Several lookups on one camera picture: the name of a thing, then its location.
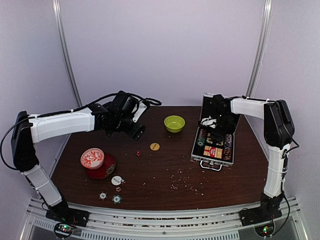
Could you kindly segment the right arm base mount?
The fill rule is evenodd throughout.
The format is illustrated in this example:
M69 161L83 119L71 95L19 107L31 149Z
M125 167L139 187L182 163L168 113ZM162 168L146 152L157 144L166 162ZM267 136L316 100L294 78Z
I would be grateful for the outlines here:
M243 227L268 222L281 216L281 210L263 212L260 207L244 208L239 212L240 221Z

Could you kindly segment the blue banded card deck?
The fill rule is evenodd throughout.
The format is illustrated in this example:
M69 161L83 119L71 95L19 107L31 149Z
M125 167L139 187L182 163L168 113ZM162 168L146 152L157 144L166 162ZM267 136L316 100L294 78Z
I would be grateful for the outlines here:
M213 143L213 140L212 140L212 137L211 137L211 134L210 134L210 133L207 134L206 143L207 143L207 144L212 144L212 143Z

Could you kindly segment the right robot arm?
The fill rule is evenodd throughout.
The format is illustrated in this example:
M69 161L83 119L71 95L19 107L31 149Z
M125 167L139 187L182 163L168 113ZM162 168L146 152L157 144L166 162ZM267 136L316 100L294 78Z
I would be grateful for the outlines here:
M280 203L285 197L284 182L288 171L288 155L295 133L290 110L285 100L257 100L244 97L225 98L220 94L211 100L217 116L215 127L223 133L232 129L235 115L244 115L263 120L264 140L269 149L268 171L260 205L243 209L241 217L257 217L266 221L278 214Z

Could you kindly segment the red banded card deck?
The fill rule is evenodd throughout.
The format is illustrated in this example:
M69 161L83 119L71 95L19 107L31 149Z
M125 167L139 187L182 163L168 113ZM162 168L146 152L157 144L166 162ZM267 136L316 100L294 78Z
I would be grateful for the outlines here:
M206 145L204 147L204 156L208 156L210 158L217 158L217 159L222 159L223 157L223 149L218 148L218 147L213 147L213 146L208 146Z

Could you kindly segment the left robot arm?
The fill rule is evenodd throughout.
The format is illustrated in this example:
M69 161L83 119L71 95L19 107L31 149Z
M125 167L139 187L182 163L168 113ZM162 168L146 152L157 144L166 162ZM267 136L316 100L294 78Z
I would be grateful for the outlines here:
M27 114L21 111L12 132L11 149L13 170L20 171L61 222L72 218L72 211L59 189L53 184L36 156L34 144L79 132L104 131L107 137L124 132L137 141L146 127L138 122L150 107L148 98L119 91L113 100L100 104L95 100L85 106L45 114Z

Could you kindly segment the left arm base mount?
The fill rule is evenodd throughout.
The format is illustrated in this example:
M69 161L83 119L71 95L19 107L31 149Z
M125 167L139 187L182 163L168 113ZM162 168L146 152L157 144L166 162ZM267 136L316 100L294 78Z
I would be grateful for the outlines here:
M50 208L45 217L57 222L66 223L76 227L86 227L90 213L75 208Z

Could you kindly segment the aluminium poker chip case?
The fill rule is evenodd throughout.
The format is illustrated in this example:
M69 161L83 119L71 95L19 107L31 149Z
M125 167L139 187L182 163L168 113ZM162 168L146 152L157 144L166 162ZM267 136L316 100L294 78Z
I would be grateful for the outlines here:
M204 93L190 159L202 169L219 172L235 158L235 133L240 115L231 112L232 97Z

